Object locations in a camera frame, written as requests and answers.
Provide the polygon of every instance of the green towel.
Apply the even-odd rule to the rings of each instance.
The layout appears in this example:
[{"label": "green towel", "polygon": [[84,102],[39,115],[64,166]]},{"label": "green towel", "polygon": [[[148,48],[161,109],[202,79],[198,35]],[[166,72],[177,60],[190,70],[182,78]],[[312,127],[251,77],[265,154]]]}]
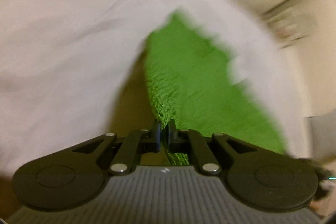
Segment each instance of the green towel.
[{"label": "green towel", "polygon": [[[155,116],[165,126],[190,128],[203,136],[222,132],[283,153],[275,123],[242,89],[228,79],[230,54],[212,45],[175,12],[169,23],[147,39],[145,73]],[[169,155],[173,165],[188,164],[186,155]]]}]

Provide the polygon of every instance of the gray ribbed base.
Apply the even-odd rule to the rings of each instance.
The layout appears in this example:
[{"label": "gray ribbed base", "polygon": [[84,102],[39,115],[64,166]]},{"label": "gray ribbed base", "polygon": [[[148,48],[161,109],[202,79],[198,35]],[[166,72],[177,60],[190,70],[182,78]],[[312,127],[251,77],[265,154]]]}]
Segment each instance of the gray ribbed base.
[{"label": "gray ribbed base", "polygon": [[24,207],[8,219],[8,224],[318,222],[319,218],[308,208],[281,214],[249,208],[234,199],[218,178],[202,176],[192,166],[139,166],[131,175],[112,177],[97,198],[81,207],[57,213]]}]

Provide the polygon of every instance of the black circular pad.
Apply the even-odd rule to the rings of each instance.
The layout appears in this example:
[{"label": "black circular pad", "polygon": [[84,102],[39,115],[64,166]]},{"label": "black circular pad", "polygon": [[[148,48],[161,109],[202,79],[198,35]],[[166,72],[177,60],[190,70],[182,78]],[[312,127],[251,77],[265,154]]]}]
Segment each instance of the black circular pad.
[{"label": "black circular pad", "polygon": [[36,175],[36,180],[46,187],[63,187],[71,183],[76,177],[76,173],[70,167],[55,165],[40,170]]},{"label": "black circular pad", "polygon": [[61,211],[79,206],[97,196],[105,182],[90,155],[55,153],[20,167],[13,189],[27,207]]},{"label": "black circular pad", "polygon": [[270,212],[306,206],[318,183],[313,167],[271,151],[239,155],[226,177],[226,185],[237,199]]}]

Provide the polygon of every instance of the white cloth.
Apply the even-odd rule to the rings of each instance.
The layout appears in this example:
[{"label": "white cloth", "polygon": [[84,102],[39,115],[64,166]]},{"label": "white cloth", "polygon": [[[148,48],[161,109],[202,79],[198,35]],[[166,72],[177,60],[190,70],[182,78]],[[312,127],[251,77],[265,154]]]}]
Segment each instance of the white cloth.
[{"label": "white cloth", "polygon": [[102,134],[143,40],[178,7],[235,53],[290,153],[309,156],[275,42],[232,0],[2,0],[0,173]]}]

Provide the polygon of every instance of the beige wall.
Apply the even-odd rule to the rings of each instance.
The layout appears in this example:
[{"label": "beige wall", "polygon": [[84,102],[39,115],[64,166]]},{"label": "beige wall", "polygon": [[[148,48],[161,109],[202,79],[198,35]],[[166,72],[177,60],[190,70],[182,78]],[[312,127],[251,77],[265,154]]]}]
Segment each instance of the beige wall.
[{"label": "beige wall", "polygon": [[336,0],[301,0],[298,12],[316,19],[316,29],[295,44],[313,115],[336,108]]}]

